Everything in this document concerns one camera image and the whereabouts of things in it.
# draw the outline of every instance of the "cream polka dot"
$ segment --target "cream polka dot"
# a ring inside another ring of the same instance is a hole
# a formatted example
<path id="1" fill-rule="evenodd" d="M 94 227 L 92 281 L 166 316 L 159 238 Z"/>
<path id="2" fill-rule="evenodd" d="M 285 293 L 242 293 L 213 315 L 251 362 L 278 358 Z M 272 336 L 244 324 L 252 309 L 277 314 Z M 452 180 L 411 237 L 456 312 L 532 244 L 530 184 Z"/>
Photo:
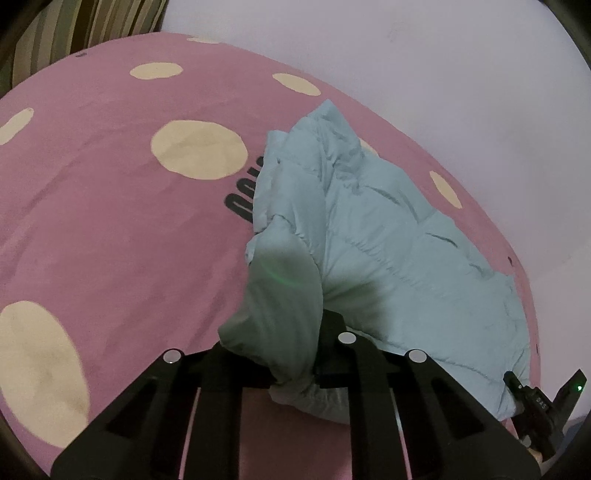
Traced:
<path id="1" fill-rule="evenodd" d="M 174 77 L 183 71 L 183 68 L 176 63 L 155 61 L 144 63 L 132 69 L 129 74 L 140 80 L 154 80 Z"/>
<path id="2" fill-rule="evenodd" d="M 445 197 L 445 199 L 449 203 L 451 203 L 455 208 L 462 208 L 462 203 L 460 202 L 460 199 L 457 197 L 456 192 L 453 191 L 451 185 L 449 185 L 448 182 L 446 182 L 446 180 L 441 175 L 439 175 L 439 173 L 434 171 L 431 171 L 429 173 L 431 175 L 433 183 L 437 187 L 437 190 L 439 190 L 439 193 L 441 193 Z"/>
<path id="3" fill-rule="evenodd" d="M 199 43 L 219 43 L 216 40 L 211 40 L 209 38 L 201 37 L 201 36 L 198 36 L 198 37 L 189 37 L 187 40 L 189 40 L 189 41 L 196 41 L 196 42 L 199 42 Z"/>
<path id="4" fill-rule="evenodd" d="M 59 321 L 31 301 L 0 313 L 0 390 L 17 420 L 65 447 L 88 424 L 90 395 L 80 358 Z"/>
<path id="5" fill-rule="evenodd" d="M 35 110 L 32 108 L 25 108 L 16 115 L 14 115 L 8 122 L 0 127 L 0 145 L 8 143 L 12 138 L 19 133 L 33 118 Z"/>
<path id="6" fill-rule="evenodd" d="M 295 92 L 310 95 L 312 97 L 320 95 L 320 90 L 316 85 L 301 77 L 296 77 L 295 75 L 291 75 L 289 73 L 276 73 L 273 75 L 273 78 L 284 87 L 287 87 Z"/>
<path id="7" fill-rule="evenodd" d="M 174 120 L 152 137 L 152 153 L 167 170 L 190 179 L 217 180 L 239 171 L 248 152 L 240 136 L 218 124 Z"/>
<path id="8" fill-rule="evenodd" d="M 361 146 L 364 149 L 369 150 L 374 155 L 378 155 L 378 152 L 375 151 L 374 147 L 372 147 L 371 145 L 369 145 L 363 138 L 360 138 L 359 141 L 361 142 Z"/>

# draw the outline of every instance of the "polka dot bedsheet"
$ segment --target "polka dot bedsheet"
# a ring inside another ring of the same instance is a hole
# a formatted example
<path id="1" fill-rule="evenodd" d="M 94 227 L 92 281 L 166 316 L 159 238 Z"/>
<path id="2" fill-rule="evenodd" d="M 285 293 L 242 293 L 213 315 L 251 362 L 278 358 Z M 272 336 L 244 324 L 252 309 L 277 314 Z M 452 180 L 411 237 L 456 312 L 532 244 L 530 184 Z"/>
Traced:
<path id="1" fill-rule="evenodd" d="M 67 57 L 0 101 L 0 410 L 44 470 L 162 351 L 217 341 L 246 282 L 267 132 L 326 99 L 515 276 L 539 383 L 525 272 L 435 159 L 286 65 L 204 38 L 139 35 Z M 348 428 L 247 391 L 241 478 L 349 479 Z"/>

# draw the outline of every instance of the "pink fabric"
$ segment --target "pink fabric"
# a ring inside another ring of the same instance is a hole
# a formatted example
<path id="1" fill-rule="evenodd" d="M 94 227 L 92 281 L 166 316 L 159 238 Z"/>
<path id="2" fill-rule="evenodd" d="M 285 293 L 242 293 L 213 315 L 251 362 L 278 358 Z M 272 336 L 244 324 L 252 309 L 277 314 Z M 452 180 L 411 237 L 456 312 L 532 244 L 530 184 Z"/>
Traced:
<path id="1" fill-rule="evenodd" d="M 77 346 L 94 418 L 167 348 L 207 349 L 237 308 L 252 225 L 224 205 L 262 155 L 269 130 L 289 130 L 325 99 L 384 159 L 402 167 L 428 201 L 454 219 L 494 269 L 513 274 L 530 329 L 531 378 L 540 381 L 530 287 L 515 252 L 466 190 L 415 142 L 329 85 L 226 44 L 148 34 L 98 45 L 34 75 L 0 101 L 0 125 L 34 117 L 0 146 L 0 309 L 35 301 Z M 135 66 L 175 62 L 184 71 L 138 80 Z M 308 78 L 320 96 L 289 90 L 274 73 Z M 171 120 L 217 122 L 248 149 L 243 170 L 193 180 L 166 170 L 151 137 Z M 435 188 L 441 174 L 456 209 Z M 9 424 L 48 471 L 60 449 Z M 245 394 L 241 478 L 349 479 L 348 428 Z"/>

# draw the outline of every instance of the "white wall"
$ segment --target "white wall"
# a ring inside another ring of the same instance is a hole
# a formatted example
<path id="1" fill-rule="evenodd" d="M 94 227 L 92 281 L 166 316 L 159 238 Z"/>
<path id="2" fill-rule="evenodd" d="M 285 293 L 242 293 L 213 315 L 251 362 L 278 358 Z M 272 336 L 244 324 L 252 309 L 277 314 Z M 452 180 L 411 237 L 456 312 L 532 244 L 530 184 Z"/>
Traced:
<path id="1" fill-rule="evenodd" d="M 331 83 L 471 192 L 532 281 L 542 386 L 591 377 L 591 72 L 537 0 L 170 0 L 204 35 Z M 589 411 L 591 387 L 576 414 Z"/>

